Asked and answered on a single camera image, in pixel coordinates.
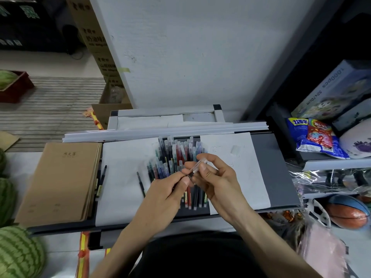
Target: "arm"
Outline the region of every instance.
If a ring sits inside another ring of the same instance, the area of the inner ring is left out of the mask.
[[[237,230],[264,273],[269,278],[321,278],[248,205],[235,171],[216,155],[197,155],[197,159],[201,158],[206,158],[218,169],[201,163],[200,171],[192,177],[192,182],[206,192],[219,215]],[[194,164],[186,162],[187,169],[183,172],[188,174]]]
[[[164,230],[178,212],[190,179],[177,172],[154,180],[131,223],[121,232],[111,252],[98,264],[91,278],[128,276],[149,240]]]

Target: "hand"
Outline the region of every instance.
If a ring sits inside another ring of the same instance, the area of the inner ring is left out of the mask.
[[[147,234],[149,238],[163,231],[177,214],[180,200],[190,183],[189,177],[181,172],[152,181],[130,224],[136,226],[136,230]]]
[[[244,218],[245,213],[252,210],[242,194],[236,172],[216,155],[197,155],[198,160],[202,158],[213,163],[217,169],[200,163],[200,170],[193,175],[192,182],[205,191],[219,215],[235,227]],[[186,162],[186,169],[182,172],[189,174],[195,164],[196,162]]]

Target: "blue candy bag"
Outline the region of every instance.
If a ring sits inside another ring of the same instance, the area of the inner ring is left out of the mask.
[[[327,124],[312,118],[288,118],[286,122],[291,136],[296,141],[296,150],[321,152],[339,159],[350,159]]]

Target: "person's right hand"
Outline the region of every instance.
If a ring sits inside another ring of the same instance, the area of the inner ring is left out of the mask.
[[[216,155],[197,155],[198,160],[202,158],[213,163],[217,170],[201,162],[199,172],[195,173],[191,180],[205,191],[219,215],[235,227],[247,212],[252,211],[242,194],[236,172]],[[196,162],[186,162],[186,169],[182,172],[189,174],[195,164]]]

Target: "person's left hand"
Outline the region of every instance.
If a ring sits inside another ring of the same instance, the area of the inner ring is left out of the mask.
[[[130,224],[149,238],[163,231],[177,214],[180,200],[190,183],[189,177],[182,172],[152,181],[146,197]]]

